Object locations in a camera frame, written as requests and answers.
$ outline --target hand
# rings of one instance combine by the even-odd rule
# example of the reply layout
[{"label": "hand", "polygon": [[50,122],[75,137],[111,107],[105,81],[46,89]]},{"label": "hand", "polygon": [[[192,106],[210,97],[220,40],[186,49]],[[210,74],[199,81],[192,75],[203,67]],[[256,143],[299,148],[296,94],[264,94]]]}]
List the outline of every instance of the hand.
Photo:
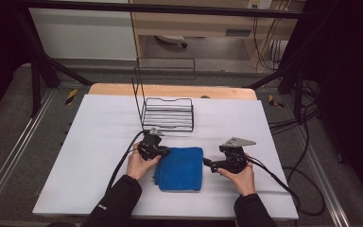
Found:
[{"label": "hand", "polygon": [[254,171],[252,170],[251,162],[247,164],[243,171],[237,174],[231,173],[224,168],[218,168],[217,172],[231,180],[235,189],[237,189],[242,196],[255,193]]},{"label": "hand", "polygon": [[134,144],[132,147],[133,147],[133,152],[129,156],[128,169],[126,171],[126,175],[129,175],[130,177],[139,181],[144,176],[146,176],[150,168],[158,164],[159,160],[161,159],[161,156],[158,155],[152,160],[145,161],[137,150],[138,143]]}]

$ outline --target wire rack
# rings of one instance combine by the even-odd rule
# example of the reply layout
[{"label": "wire rack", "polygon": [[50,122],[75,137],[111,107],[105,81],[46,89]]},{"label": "wire rack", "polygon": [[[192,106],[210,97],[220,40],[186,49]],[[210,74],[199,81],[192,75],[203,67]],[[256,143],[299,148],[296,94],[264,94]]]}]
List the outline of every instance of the wire rack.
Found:
[{"label": "wire rack", "polygon": [[194,59],[137,59],[131,79],[143,130],[193,131],[194,107],[191,98],[146,97],[143,81],[195,79]]}]

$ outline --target black jacket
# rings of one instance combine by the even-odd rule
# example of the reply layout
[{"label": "black jacket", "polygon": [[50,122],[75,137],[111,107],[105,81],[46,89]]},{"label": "black jacket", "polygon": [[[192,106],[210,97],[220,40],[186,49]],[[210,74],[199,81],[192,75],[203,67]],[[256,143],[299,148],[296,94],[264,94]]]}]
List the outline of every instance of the black jacket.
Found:
[{"label": "black jacket", "polygon": [[[140,184],[128,175],[122,176],[94,208],[81,227],[126,227],[131,212],[140,199]],[[240,196],[234,204],[240,227],[276,226],[257,194]]]}]

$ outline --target blue towel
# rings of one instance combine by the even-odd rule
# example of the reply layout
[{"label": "blue towel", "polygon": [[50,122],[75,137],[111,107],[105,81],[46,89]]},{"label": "blue towel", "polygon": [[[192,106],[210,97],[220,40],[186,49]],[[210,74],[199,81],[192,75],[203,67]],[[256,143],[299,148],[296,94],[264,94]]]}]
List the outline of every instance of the blue towel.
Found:
[{"label": "blue towel", "polygon": [[202,148],[171,148],[155,170],[155,184],[163,191],[201,190]]}]

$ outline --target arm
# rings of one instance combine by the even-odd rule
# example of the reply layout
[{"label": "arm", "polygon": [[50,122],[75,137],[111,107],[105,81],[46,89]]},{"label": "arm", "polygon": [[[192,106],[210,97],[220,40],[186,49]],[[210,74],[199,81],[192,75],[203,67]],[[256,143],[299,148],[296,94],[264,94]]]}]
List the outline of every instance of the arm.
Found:
[{"label": "arm", "polygon": [[223,168],[219,168],[217,172],[231,180],[240,193],[240,197],[234,203],[234,212],[240,227],[276,226],[261,199],[255,193],[252,163],[249,162],[246,168],[237,174]]},{"label": "arm", "polygon": [[133,146],[134,152],[129,156],[126,175],[122,176],[101,199],[82,227],[129,226],[131,212],[142,194],[138,181],[161,158],[157,156],[153,160],[145,161],[136,150],[137,146]]}]

